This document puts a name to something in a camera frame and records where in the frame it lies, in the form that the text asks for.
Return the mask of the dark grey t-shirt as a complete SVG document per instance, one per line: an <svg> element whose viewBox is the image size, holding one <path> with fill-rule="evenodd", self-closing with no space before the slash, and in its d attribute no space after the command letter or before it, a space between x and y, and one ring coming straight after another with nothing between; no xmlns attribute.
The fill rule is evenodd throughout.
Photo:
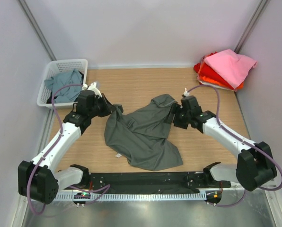
<svg viewBox="0 0 282 227"><path fill-rule="evenodd" d="M159 95L129 114L123 114L122 105L115 104L116 110L106 121L106 145L133 167L160 171L181 166L177 146L168 141L171 125L164 122L174 102L169 94Z"/></svg>

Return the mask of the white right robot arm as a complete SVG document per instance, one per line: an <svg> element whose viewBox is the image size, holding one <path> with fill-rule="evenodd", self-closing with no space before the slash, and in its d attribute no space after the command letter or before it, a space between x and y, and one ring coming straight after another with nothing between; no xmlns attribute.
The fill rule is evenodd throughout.
<svg viewBox="0 0 282 227"><path fill-rule="evenodd" d="M188 126L197 129L214 138L237 159L236 164L215 162L207 166L203 183L208 187L214 187L220 181L230 181L251 192L277 176L268 144L242 137L213 112L202 111L194 96L182 98L181 104L174 102L164 122L182 129Z"/></svg>

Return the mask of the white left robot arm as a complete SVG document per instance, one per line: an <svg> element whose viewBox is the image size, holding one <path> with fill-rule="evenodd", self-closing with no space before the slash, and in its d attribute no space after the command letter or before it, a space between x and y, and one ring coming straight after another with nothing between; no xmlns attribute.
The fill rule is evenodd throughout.
<svg viewBox="0 0 282 227"><path fill-rule="evenodd" d="M92 119L106 117L115 110L116 107L104 94L97 95L91 90L82 91L54 138L31 161L19 164L19 194L47 205L60 190L71 186L87 188L90 183L88 168L73 164L67 170L57 173L55 170L71 145L91 125Z"/></svg>

